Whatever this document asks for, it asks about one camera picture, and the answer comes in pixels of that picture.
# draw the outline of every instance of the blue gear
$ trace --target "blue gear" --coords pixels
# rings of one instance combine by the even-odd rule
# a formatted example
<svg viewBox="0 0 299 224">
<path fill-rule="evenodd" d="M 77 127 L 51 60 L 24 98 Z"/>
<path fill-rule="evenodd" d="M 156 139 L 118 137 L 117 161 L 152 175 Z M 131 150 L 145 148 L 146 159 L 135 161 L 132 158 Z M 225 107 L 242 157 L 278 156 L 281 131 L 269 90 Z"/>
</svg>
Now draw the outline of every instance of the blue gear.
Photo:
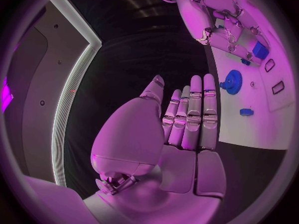
<svg viewBox="0 0 299 224">
<path fill-rule="evenodd" d="M 237 70 L 228 73 L 225 82 L 220 83 L 220 87 L 225 89 L 231 95 L 237 94 L 242 87 L 242 74 Z"/>
</svg>

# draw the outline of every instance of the rectangular slot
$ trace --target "rectangular slot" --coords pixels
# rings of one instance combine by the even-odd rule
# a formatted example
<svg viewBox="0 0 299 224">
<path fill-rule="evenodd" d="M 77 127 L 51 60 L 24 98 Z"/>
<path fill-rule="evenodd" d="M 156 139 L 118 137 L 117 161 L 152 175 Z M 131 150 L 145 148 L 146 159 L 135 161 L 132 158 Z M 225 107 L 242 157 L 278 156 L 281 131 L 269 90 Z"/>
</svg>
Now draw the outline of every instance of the rectangular slot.
<svg viewBox="0 0 299 224">
<path fill-rule="evenodd" d="M 283 83 L 283 81 L 280 81 L 279 83 L 277 83 L 276 85 L 274 85 L 272 87 L 272 92 L 273 92 L 273 95 L 276 95 L 278 94 L 280 91 L 283 91 L 285 88 L 285 85 Z"/>
<path fill-rule="evenodd" d="M 271 71 L 274 66 L 275 66 L 274 60 L 270 59 L 269 61 L 267 61 L 267 63 L 265 64 L 266 72 Z"/>
</svg>

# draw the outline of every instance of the robotic hand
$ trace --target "robotic hand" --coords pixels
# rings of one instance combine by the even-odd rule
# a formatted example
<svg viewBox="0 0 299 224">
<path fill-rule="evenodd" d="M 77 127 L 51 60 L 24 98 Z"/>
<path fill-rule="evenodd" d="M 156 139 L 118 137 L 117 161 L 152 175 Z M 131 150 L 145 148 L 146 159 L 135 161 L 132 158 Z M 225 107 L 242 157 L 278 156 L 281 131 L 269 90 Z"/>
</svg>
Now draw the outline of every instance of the robotic hand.
<svg viewBox="0 0 299 224">
<path fill-rule="evenodd" d="M 176 2 L 186 27 L 194 39 L 203 45 L 211 45 L 245 60 L 261 64 L 262 59 L 240 44 L 237 44 L 244 28 L 249 29 L 264 47 L 269 45 L 256 21 L 241 9 L 236 0 L 164 0 Z M 224 20 L 224 28 L 216 28 L 207 7 L 213 15 Z"/>
<path fill-rule="evenodd" d="M 159 75 L 140 97 L 110 116 L 91 153 L 92 166 L 101 178 L 96 183 L 103 193 L 119 193 L 138 181 L 135 176 L 146 177 L 158 166 L 159 189 L 164 192 L 193 195 L 195 189 L 195 195 L 223 198 L 225 172 L 213 152 L 217 139 L 215 82 L 211 74 L 203 81 L 203 90 L 199 76 L 193 76 L 183 91 L 175 90 L 162 122 L 164 81 Z"/>
</svg>

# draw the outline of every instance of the blue component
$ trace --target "blue component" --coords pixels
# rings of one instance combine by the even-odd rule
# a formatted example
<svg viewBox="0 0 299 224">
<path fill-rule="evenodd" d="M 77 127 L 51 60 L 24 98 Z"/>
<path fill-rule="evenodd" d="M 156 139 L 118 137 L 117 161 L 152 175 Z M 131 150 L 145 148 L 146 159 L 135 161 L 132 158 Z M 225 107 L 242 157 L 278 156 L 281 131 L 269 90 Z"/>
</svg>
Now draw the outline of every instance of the blue component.
<svg viewBox="0 0 299 224">
<path fill-rule="evenodd" d="M 241 109 L 240 115 L 241 116 L 251 116 L 254 114 L 254 111 L 252 109 Z"/>
<path fill-rule="evenodd" d="M 265 46 L 263 46 L 260 42 L 257 42 L 252 52 L 256 57 L 260 59 L 265 59 L 269 54 L 269 50 Z"/>
<path fill-rule="evenodd" d="M 237 70 L 232 70 L 228 73 L 225 82 L 220 83 L 220 87 L 231 95 L 237 94 L 242 87 L 242 74 Z"/>
<path fill-rule="evenodd" d="M 245 64 L 246 66 L 249 66 L 250 63 L 251 63 L 250 61 L 245 60 L 245 59 L 243 59 L 243 58 L 241 59 L 241 61 L 242 61 L 242 63 Z"/>
</svg>

